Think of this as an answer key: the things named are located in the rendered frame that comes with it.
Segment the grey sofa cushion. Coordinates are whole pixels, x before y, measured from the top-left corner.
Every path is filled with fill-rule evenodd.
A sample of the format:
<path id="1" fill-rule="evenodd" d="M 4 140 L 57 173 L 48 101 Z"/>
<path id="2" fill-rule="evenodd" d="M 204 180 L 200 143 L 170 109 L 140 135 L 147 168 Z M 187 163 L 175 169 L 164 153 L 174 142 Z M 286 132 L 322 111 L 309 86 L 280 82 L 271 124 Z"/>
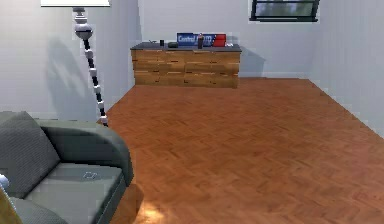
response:
<path id="1" fill-rule="evenodd" d="M 25 198 L 60 162 L 40 125 L 25 111 L 0 112 L 0 174 L 7 193 Z"/>

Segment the black and white floor lamp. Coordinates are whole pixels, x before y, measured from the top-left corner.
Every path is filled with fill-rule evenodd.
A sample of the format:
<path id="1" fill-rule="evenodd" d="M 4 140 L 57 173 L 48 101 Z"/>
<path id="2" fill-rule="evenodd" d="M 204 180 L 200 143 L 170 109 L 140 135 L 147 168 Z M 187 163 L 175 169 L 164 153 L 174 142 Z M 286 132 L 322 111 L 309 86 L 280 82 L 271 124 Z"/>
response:
<path id="1" fill-rule="evenodd" d="M 93 90 L 96 96 L 97 106 L 100 112 L 99 120 L 104 126 L 108 126 L 108 117 L 105 112 L 105 105 L 102 98 L 101 86 L 98 81 L 97 68 L 94 64 L 94 52 L 89 39 L 93 35 L 93 28 L 85 16 L 86 7 L 110 7 L 110 0 L 40 0 L 41 7 L 66 7 L 71 8 L 74 16 L 74 32 L 83 41 L 84 53 L 88 62 L 89 74 L 93 83 Z"/>

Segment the grey sofa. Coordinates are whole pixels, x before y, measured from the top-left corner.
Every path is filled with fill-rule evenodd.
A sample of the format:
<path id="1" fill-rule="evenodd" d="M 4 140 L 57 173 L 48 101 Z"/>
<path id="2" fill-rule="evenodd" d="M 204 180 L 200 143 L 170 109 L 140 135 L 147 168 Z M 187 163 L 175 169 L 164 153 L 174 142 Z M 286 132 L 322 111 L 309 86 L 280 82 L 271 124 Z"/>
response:
<path id="1" fill-rule="evenodd" d="M 25 198 L 9 197 L 23 224 L 110 224 L 133 179 L 129 149 L 92 122 L 33 118 L 60 162 Z M 95 179 L 85 179 L 95 172 Z"/>

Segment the wooden chest of drawers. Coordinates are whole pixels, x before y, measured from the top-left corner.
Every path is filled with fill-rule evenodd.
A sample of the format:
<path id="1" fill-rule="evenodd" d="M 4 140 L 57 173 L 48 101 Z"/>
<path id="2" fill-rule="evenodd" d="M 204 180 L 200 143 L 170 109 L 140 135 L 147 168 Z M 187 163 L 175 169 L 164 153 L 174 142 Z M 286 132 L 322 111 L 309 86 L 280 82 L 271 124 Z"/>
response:
<path id="1" fill-rule="evenodd" d="M 131 48 L 135 84 L 236 88 L 241 53 L 238 44 L 198 49 L 142 42 Z"/>

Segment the brown wooden object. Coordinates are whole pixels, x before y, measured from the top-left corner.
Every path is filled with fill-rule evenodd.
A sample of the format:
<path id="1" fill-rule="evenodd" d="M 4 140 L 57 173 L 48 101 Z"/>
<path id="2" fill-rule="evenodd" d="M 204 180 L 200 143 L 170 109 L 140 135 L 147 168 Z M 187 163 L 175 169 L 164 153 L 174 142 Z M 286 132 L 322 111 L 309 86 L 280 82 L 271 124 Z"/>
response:
<path id="1" fill-rule="evenodd" d="M 0 224 L 23 224 L 5 190 L 0 185 Z"/>

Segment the red book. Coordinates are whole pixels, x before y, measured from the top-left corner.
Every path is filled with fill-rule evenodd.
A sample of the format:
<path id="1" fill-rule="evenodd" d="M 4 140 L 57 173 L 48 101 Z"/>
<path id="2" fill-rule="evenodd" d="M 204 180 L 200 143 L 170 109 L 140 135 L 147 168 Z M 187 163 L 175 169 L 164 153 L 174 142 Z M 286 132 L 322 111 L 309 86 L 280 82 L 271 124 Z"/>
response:
<path id="1" fill-rule="evenodd" d="M 212 42 L 213 47 L 224 47 L 226 44 L 226 35 L 225 34 L 216 34 Z"/>

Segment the black framed window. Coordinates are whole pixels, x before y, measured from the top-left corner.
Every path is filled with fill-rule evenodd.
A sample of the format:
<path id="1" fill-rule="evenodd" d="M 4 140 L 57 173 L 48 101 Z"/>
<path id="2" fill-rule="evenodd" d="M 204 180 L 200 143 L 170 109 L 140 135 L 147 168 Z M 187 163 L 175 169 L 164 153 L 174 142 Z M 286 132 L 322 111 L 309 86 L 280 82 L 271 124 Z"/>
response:
<path id="1" fill-rule="evenodd" d="M 316 22 L 320 0 L 252 0 L 250 21 Z"/>

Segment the blue book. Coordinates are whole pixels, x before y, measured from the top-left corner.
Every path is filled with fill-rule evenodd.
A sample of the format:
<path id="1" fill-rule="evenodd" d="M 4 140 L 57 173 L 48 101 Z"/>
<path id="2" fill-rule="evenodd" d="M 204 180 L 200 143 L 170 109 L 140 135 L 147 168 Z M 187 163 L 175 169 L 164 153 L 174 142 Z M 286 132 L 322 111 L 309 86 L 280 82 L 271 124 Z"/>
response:
<path id="1" fill-rule="evenodd" d="M 199 35 L 197 33 L 178 33 L 176 35 L 177 42 L 180 46 L 197 46 Z M 215 40 L 215 34 L 204 34 L 203 35 L 203 46 L 211 47 Z"/>

